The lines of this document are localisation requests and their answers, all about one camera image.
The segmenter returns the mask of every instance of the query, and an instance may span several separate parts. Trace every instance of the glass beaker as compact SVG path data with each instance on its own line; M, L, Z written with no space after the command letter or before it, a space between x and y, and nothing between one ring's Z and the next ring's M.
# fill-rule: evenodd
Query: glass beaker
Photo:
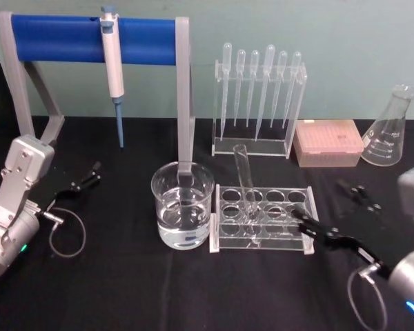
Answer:
M385 111L362 137L365 146L363 160L382 167L392 166L400 161L406 111L413 98L413 86L397 85L393 88L391 100Z
M190 250L207 238L210 225L213 175L191 162L169 163L151 182L163 242L176 250Z

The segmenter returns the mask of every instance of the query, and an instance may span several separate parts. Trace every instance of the blue pipette tip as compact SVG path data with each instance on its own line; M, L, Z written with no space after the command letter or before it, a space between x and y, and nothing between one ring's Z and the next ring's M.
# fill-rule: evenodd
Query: blue pipette tip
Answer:
M121 104L120 103L115 104L115 113L117 114L119 147L124 148L123 117L121 115Z

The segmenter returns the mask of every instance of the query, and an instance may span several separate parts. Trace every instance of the blue bar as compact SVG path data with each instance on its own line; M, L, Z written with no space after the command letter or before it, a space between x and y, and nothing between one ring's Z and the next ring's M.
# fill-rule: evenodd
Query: blue bar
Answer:
M104 62L98 17L13 15L20 61ZM119 19L121 60L175 66L175 21Z

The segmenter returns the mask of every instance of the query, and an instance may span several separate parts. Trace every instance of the test tube rack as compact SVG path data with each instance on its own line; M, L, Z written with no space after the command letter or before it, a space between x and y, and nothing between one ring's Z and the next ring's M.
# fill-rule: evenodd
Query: test tube rack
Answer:
M299 52L293 54L287 66L286 52L275 56L273 45L267 47L266 53L270 51L271 57L266 54L259 65L258 51L252 52L248 64L245 51L239 50L236 65L232 65L231 45L224 45L223 61L215 62L213 156L233 154L235 145L244 144L249 155L289 158L307 73ZM276 66L270 64L273 58Z
M255 188L254 192L259 216L249 221L241 188L216 185L216 214L210 219L210 252L234 248L313 254L313 239L299 231L299 221L291 216L299 207L318 220L311 187Z

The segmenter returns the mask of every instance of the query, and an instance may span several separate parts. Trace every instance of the pipette stand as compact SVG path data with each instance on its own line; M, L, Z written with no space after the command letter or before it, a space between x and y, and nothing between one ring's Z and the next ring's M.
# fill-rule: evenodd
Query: pipette stand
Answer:
M215 62L215 90L214 90L214 117L213 117L213 140L212 155L215 154L233 154L233 147L238 144L244 144L247 147L249 155L266 155L272 157L290 156L293 137L295 134L296 121L301 108L302 97L304 95L307 74L305 64L300 63L297 68L297 74L291 74L292 67L286 66L284 74L279 77L278 67L272 66L268 88L266 93L266 102L264 106L264 119L262 120L262 128L255 139L256 118L258 107L260 104L262 82L264 73L259 62L255 78L255 87L250 109L250 121L246 126L246 102L248 99L248 87L250 84L250 65L244 66L243 79L240 89L238 120L234 125L234 96L237 78L237 70L235 63L232 64L228 79L228 96L226 101L226 124L224 135L221 138L220 122L221 122L221 105L223 91L223 70L222 63L218 60ZM277 111L273 126L270 126L270 118L272 114L272 104L275 96L275 86L278 81L282 81L281 92L277 100ZM282 128L282 119L284 117L284 105L286 104L287 90L290 81L293 80L293 93L291 102L289 103L286 127Z
M191 161L195 117L192 107L188 17L119 19L124 64L176 66L178 158ZM41 140L55 141L64 122L38 61L105 63L98 17L35 16L0 12L0 41L20 133L35 135L26 74L49 114Z
M292 210L299 207L317 220L313 191L307 188L255 188L259 216L245 213L240 187L216 185L216 214L210 220L210 252L224 248L296 250L313 254L313 239L299 231Z

